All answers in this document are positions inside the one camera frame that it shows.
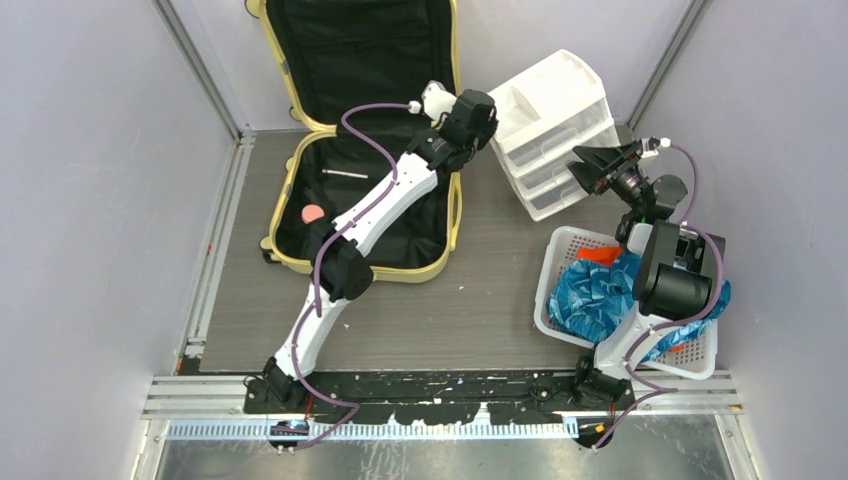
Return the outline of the white divided organizer tray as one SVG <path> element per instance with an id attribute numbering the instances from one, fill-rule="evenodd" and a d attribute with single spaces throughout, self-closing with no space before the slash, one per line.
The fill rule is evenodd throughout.
<path id="1" fill-rule="evenodd" d="M 600 76 L 560 49 L 489 92 L 499 125 L 491 141 L 507 180 L 540 222 L 587 197 L 569 166 L 576 146 L 619 144 Z"/>

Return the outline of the silver pen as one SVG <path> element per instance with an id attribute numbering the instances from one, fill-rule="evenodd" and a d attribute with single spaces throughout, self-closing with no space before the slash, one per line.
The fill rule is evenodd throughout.
<path id="1" fill-rule="evenodd" d="M 369 176 L 366 175 L 366 174 L 353 173 L 353 172 L 340 171 L 340 170 L 333 170 L 333 169 L 323 169 L 322 173 L 327 174 L 327 175 L 343 176 L 343 177 L 357 178 L 357 179 L 368 179 L 369 178 Z"/>

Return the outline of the clear bottle pink cap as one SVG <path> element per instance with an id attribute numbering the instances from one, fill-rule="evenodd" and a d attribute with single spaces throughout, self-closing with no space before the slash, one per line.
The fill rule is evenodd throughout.
<path id="1" fill-rule="evenodd" d="M 317 204 L 307 204 L 302 207 L 300 212 L 301 221 L 304 224 L 312 224 L 326 218 L 325 210 Z"/>

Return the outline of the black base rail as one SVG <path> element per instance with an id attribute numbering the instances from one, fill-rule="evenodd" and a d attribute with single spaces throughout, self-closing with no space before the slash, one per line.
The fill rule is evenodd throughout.
<path id="1" fill-rule="evenodd" d="M 247 414 L 291 414 L 333 424 L 358 411 L 351 423 L 401 425 L 421 421 L 427 426 L 468 424 L 488 417 L 498 426 L 555 423 L 568 412 L 586 412 L 609 419 L 635 400 L 626 387 L 611 403 L 573 386 L 571 370 L 373 371 L 315 372 L 308 383 L 316 398 L 298 383 L 287 383 L 278 396 L 263 375 L 249 375 L 244 411 Z"/>

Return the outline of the white perforated plastic basket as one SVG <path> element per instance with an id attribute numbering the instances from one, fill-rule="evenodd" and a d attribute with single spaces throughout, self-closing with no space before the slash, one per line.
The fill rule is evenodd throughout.
<path id="1" fill-rule="evenodd" d="M 591 369 L 629 380 L 640 366 L 691 380 L 715 371 L 717 319 L 731 298 L 725 284 L 709 315 L 680 328 L 644 315 L 634 298 L 652 226 L 637 225 L 625 246 L 608 235 L 560 227 L 550 239 L 535 294 L 534 323 L 552 338 L 589 349 Z"/>

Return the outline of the blue patterned garment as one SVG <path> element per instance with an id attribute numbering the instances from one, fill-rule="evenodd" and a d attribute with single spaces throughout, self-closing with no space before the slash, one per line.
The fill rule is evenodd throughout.
<path id="1" fill-rule="evenodd" d="M 641 257 L 626 251 L 609 267 L 586 260 L 567 266 L 545 309 L 560 331 L 597 344 L 607 339 L 634 306 Z"/>

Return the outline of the orange garment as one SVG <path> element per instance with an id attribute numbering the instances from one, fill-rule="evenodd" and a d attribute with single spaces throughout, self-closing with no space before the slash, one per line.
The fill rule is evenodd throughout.
<path id="1" fill-rule="evenodd" d="M 625 252 L 626 250 L 624 248 L 618 246 L 604 246 L 596 248 L 580 247 L 577 250 L 576 259 L 586 260 L 609 267 L 612 266 Z"/>

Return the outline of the yellow hard-shell suitcase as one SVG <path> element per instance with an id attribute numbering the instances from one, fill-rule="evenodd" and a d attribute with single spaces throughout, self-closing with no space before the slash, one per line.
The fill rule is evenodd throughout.
<path id="1" fill-rule="evenodd" d="M 352 126 L 400 156 L 427 118 L 393 109 L 420 97 L 431 80 L 459 87 L 457 5 L 453 1 L 250 1 L 292 102 L 308 134 L 286 163 L 286 177 L 260 250 L 269 263 L 311 270 L 308 228 L 300 212 L 320 205 L 335 217 L 361 200 L 390 170 Z M 323 169 L 366 174 L 327 175 Z"/>

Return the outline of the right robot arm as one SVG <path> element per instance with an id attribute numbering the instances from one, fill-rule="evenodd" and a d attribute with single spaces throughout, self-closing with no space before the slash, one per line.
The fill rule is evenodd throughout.
<path id="1" fill-rule="evenodd" d="M 637 381 L 635 371 L 650 350 L 705 319 L 721 293 L 723 239 L 670 219 L 683 200 L 695 200 L 696 183 L 672 174 L 650 179 L 640 167 L 671 145 L 667 138 L 649 137 L 573 149 L 579 160 L 569 170 L 580 187 L 594 195 L 611 190 L 629 206 L 615 238 L 641 258 L 632 308 L 607 339 L 578 361 L 571 395 L 585 409 L 617 404 Z"/>

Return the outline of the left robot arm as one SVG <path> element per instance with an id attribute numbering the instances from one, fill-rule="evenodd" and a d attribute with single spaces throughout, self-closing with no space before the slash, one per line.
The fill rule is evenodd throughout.
<path id="1" fill-rule="evenodd" d="M 414 135 L 404 152 L 395 157 L 349 121 L 353 114 L 377 107 L 375 103 L 352 107 L 341 116 L 340 123 L 380 153 L 389 163 L 389 172 L 335 218 L 329 218 L 314 204 L 301 210 L 316 249 L 311 259 L 311 283 L 286 341 L 263 369 L 268 398 L 284 413 L 304 406 L 306 378 L 313 372 L 332 326 L 345 307 L 373 283 L 368 256 L 377 241 L 409 207 L 438 186 L 440 175 L 460 171 L 489 142 L 498 126 L 491 96 L 472 89 L 455 96 L 432 81 L 420 99 L 392 106 L 424 115 L 434 123 Z"/>

